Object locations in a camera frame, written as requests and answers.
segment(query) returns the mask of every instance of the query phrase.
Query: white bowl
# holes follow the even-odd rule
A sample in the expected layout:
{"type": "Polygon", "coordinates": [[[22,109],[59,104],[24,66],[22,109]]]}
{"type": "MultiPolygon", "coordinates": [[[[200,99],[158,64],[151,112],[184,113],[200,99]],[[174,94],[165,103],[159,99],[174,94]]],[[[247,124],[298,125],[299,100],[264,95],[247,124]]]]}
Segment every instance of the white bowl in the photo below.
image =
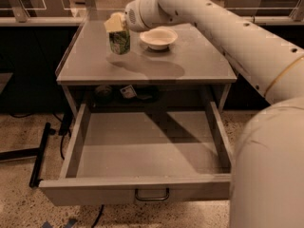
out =
{"type": "Polygon", "coordinates": [[[140,37],[151,49],[163,50],[178,39],[178,34],[170,28],[153,28],[142,32],[140,37]]]}

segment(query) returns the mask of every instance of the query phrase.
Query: black metal stand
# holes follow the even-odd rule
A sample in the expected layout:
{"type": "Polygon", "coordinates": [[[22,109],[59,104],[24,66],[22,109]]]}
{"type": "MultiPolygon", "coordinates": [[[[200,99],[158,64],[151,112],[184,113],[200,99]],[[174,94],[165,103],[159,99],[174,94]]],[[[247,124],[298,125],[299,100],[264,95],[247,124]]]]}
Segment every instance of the black metal stand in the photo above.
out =
{"type": "Polygon", "coordinates": [[[41,168],[42,160],[43,160],[43,157],[45,154],[45,149],[47,146],[49,134],[53,135],[54,130],[50,128],[50,123],[46,123],[44,133],[43,133],[43,136],[42,136],[42,139],[40,141],[40,145],[38,148],[22,149],[22,150],[15,150],[15,151],[8,151],[8,152],[0,153],[0,162],[20,160],[20,159],[36,156],[36,161],[35,161],[32,173],[31,173],[29,186],[37,187],[40,182],[40,179],[39,179],[40,168],[41,168]]]}

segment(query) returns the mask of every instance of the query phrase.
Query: cabinet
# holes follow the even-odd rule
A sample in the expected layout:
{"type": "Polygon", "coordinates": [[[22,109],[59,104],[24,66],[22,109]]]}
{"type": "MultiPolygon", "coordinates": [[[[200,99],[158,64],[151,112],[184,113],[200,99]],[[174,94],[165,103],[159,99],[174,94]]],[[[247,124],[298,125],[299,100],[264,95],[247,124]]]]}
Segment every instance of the cabinet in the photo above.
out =
{"type": "Polygon", "coordinates": [[[76,122],[60,178],[41,190],[55,205],[227,200],[231,150],[219,102],[236,75],[192,26],[168,50],[154,51],[131,32],[131,51],[114,55],[93,10],[58,67],[76,122]],[[96,104],[96,86],[155,86],[153,102],[96,104]]]}

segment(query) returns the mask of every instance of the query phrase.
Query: terrazzo floor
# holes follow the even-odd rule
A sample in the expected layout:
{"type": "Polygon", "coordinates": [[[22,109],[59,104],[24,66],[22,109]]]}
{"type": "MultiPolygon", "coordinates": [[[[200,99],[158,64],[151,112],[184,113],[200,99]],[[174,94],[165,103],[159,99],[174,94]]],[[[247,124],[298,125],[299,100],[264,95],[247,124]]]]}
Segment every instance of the terrazzo floor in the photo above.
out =
{"type": "MultiPolygon", "coordinates": [[[[222,119],[229,140],[234,145],[241,129],[252,115],[224,112],[222,119]]],[[[0,151],[39,145],[45,123],[57,130],[49,136],[41,178],[56,179],[63,163],[58,135],[60,122],[52,114],[26,118],[0,115],[0,151]]],[[[64,140],[64,153],[68,136],[64,140]]],[[[91,227],[99,206],[54,206],[39,188],[29,188],[34,159],[0,162],[0,227],[91,227]]],[[[229,201],[193,201],[145,205],[106,205],[96,227],[200,227],[227,228],[229,201]]]]}

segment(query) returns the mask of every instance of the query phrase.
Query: gray tabletop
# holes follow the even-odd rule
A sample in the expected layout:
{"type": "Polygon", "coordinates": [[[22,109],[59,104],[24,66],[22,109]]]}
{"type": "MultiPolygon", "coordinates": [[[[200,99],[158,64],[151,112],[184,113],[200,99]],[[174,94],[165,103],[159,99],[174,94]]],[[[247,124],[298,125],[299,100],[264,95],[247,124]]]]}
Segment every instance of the gray tabletop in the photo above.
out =
{"type": "Polygon", "coordinates": [[[189,24],[171,27],[177,41],[166,51],[154,51],[140,34],[131,32],[131,50],[110,50],[104,21],[114,10],[94,10],[58,75],[60,85],[225,84],[236,80],[226,59],[189,24]]]}

